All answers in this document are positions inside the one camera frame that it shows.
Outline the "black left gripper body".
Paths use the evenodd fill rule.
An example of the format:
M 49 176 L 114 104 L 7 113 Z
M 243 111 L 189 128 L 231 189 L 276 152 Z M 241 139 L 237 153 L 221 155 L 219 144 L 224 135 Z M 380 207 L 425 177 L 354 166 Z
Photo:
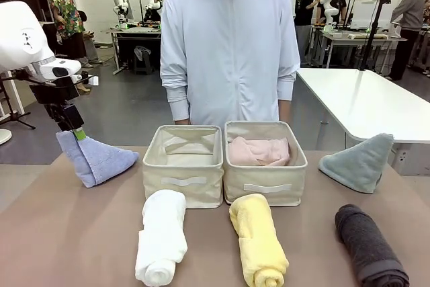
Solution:
M 36 101 L 45 107 L 62 131 L 77 130 L 84 125 L 77 107 L 72 103 L 79 97 L 79 92 L 71 77 L 56 79 L 52 85 L 31 84 L 30 89 Z

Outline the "person left hand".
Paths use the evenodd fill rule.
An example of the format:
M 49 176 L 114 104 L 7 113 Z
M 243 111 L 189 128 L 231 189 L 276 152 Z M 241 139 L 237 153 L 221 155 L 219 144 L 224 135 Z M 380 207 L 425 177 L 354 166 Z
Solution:
M 291 101 L 279 100 L 279 121 L 288 123 L 290 121 Z

